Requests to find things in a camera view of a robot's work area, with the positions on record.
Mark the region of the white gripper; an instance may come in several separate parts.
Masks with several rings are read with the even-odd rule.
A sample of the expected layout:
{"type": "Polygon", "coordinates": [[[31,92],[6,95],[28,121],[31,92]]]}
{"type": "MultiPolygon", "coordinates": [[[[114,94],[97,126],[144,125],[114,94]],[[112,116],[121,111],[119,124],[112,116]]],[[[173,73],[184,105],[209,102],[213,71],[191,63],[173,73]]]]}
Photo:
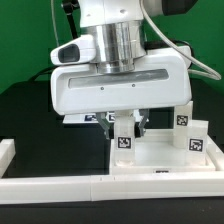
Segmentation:
{"type": "Polygon", "coordinates": [[[123,74],[99,74],[91,64],[59,67],[51,76],[54,110],[60,115],[96,113],[109,139],[105,112],[140,109],[136,136],[142,137],[149,108],[185,105],[191,100],[189,63],[171,48],[150,50],[123,74]]]}

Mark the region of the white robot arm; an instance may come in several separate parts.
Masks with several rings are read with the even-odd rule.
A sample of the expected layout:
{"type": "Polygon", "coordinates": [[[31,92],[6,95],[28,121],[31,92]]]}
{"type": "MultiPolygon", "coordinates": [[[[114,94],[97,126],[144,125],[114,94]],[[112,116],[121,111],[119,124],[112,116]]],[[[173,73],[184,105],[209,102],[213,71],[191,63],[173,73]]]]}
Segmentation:
{"type": "Polygon", "coordinates": [[[147,51],[138,0],[78,0],[80,37],[54,49],[54,110],[60,115],[142,111],[191,100],[189,63],[172,48],[147,51]]]}

